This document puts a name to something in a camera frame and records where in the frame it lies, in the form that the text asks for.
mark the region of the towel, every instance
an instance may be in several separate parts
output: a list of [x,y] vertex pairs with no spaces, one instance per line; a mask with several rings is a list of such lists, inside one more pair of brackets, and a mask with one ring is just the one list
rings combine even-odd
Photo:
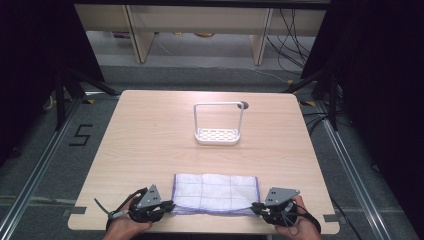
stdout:
[[227,214],[255,216],[250,207],[259,202],[257,177],[220,174],[175,174],[172,214]]

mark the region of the person's left hand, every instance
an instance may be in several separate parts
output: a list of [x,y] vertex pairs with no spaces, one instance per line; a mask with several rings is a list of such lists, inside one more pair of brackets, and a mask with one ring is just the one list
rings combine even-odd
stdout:
[[[128,210],[133,197],[119,211]],[[129,240],[139,233],[143,233],[152,227],[152,222],[138,223],[133,221],[128,214],[114,219],[106,232],[104,240]]]

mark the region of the wooden table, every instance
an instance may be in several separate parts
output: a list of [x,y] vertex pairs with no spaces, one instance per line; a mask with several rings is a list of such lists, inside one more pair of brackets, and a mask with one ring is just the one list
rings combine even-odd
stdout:
[[[197,143],[193,105],[234,101],[249,104],[240,142],[233,146]],[[233,124],[239,114],[233,108],[198,110],[199,127]],[[339,231],[338,222],[324,221],[324,215],[335,213],[295,96],[234,92],[125,91],[76,203],[86,212],[72,214],[68,225],[74,230],[104,229],[107,216],[94,198],[112,211],[137,189],[156,184],[162,199],[170,200],[176,173],[257,176],[262,201],[270,187],[299,189],[322,233]],[[166,214],[149,231],[276,233],[261,218],[206,214]]]

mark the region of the perforated basket base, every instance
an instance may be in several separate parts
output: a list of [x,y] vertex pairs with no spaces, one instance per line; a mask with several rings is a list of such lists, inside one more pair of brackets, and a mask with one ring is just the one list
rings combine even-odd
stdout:
[[199,128],[196,132],[197,142],[204,145],[234,145],[239,139],[237,129]]

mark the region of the white basket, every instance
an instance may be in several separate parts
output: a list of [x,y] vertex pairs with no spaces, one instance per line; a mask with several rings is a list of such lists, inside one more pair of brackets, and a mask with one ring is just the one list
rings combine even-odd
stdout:
[[[235,105],[240,108],[240,118],[237,129],[198,128],[197,107],[200,105]],[[234,145],[240,140],[240,127],[243,110],[247,108],[244,102],[201,102],[194,105],[194,128],[198,143],[204,145]]]

